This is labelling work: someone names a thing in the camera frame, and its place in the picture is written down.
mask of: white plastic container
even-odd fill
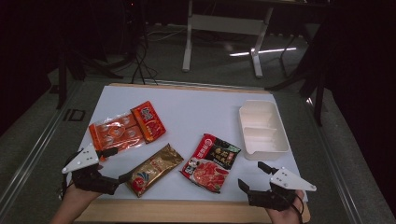
[[[239,109],[248,160],[274,161],[290,150],[276,104],[248,100]]]

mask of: table leg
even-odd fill
[[[259,37],[257,37],[256,46],[250,52],[250,55],[253,60],[254,72],[257,78],[262,78],[262,65],[260,64],[259,51],[260,48],[262,47],[262,41],[264,40],[265,33],[267,31],[273,10],[274,10],[273,7],[268,8],[267,13],[265,15],[265,20],[262,23],[262,28],[260,29]]]
[[[191,61],[191,20],[192,20],[192,0],[189,1],[189,17],[187,18],[187,43],[186,49],[184,50],[184,60],[183,60],[183,72],[190,71],[190,61]]]

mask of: hand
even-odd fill
[[[69,224],[78,218],[90,203],[102,193],[78,189],[71,184],[64,195],[61,206],[50,224]]]
[[[296,190],[296,194],[301,199],[304,197],[304,193],[302,190]],[[293,204],[300,212],[302,211],[303,204],[300,199],[296,197]],[[297,211],[295,211],[292,207],[281,212],[267,208],[265,210],[267,211],[268,216],[271,218],[271,221],[274,224],[300,224],[300,214],[297,214]]]

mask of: red snack package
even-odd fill
[[[240,148],[205,133],[195,152],[180,171],[192,183],[220,193]]]
[[[131,111],[147,143],[153,142],[166,132],[160,117],[158,117],[150,101],[146,101]]]

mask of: snack package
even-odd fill
[[[153,142],[166,132],[150,101],[114,118],[99,120],[89,130],[96,150],[116,147],[118,151]]]
[[[183,161],[184,159],[168,144],[135,167],[126,185],[140,198],[151,186]]]
[[[240,151],[239,147],[205,133],[195,152],[180,172],[192,183],[209,191],[220,193]]]

